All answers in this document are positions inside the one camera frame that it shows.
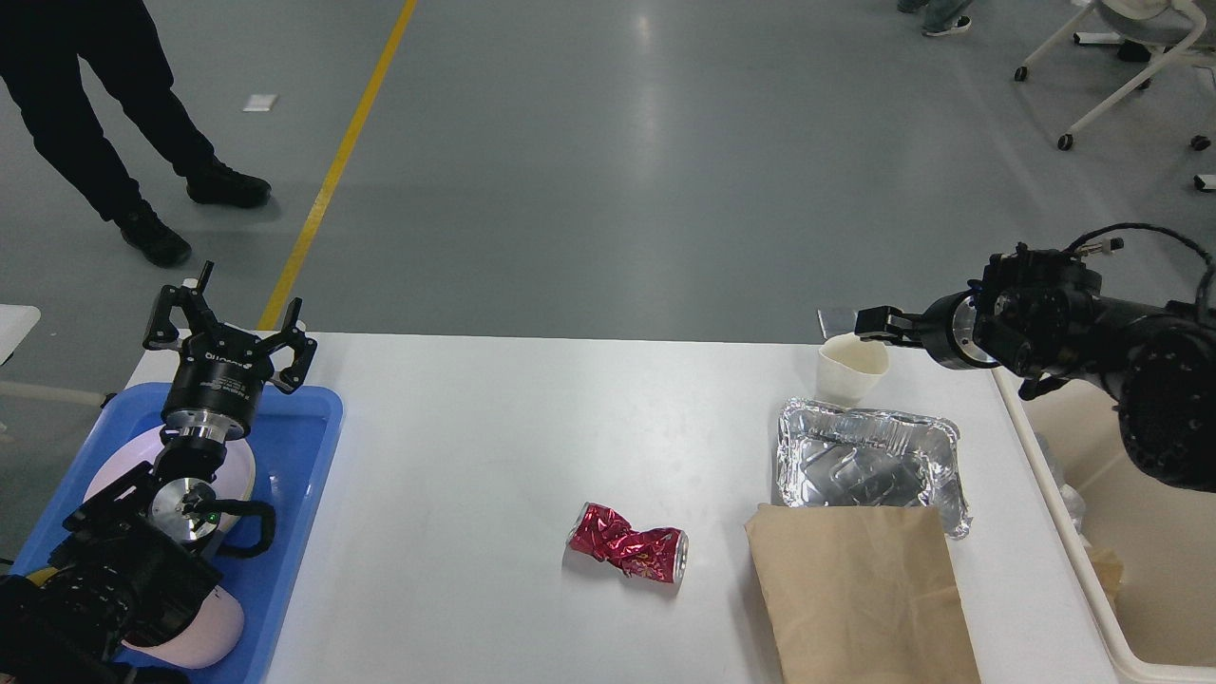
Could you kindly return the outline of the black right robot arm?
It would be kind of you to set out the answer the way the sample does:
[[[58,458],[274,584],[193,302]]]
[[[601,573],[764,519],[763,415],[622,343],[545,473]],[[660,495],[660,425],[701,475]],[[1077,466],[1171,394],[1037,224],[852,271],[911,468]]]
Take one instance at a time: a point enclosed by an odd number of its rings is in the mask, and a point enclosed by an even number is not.
[[[1177,241],[1204,263],[1190,302],[1147,305],[1104,297],[1086,256],[1120,250],[1121,231]],[[861,309],[865,341],[921,348],[952,370],[1004,368],[1024,400],[1073,380],[1113,400],[1130,461],[1176,488],[1215,489],[1214,254],[1194,239],[1142,222],[1085,232],[1060,250],[1024,243],[990,256],[981,277],[921,314],[891,305]]]

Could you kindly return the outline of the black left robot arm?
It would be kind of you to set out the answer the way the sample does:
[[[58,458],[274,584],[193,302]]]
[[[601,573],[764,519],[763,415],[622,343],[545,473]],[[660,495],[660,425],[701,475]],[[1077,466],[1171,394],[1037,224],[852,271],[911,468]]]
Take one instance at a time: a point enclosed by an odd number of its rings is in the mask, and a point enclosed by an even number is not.
[[[216,493],[230,442],[255,422],[261,391],[291,394],[317,351],[291,299],[269,337],[218,320],[204,298],[213,269],[161,288],[147,351],[175,351],[161,409],[161,453],[105,484],[64,518],[43,581],[2,576],[2,673],[17,683],[185,683],[164,667],[116,662],[123,641],[158,646],[199,618],[223,574],[213,556],[250,559],[276,537],[270,503]]]

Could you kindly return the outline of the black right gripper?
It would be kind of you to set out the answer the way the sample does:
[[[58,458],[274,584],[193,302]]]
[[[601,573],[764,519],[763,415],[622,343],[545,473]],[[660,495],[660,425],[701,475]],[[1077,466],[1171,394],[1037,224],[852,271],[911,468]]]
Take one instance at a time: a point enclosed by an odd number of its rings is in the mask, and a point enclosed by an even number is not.
[[[938,364],[951,370],[987,369],[989,354],[974,342],[974,327],[973,295],[959,292],[938,299],[923,314],[910,314],[893,305],[860,309],[854,333],[886,346],[924,348]]]

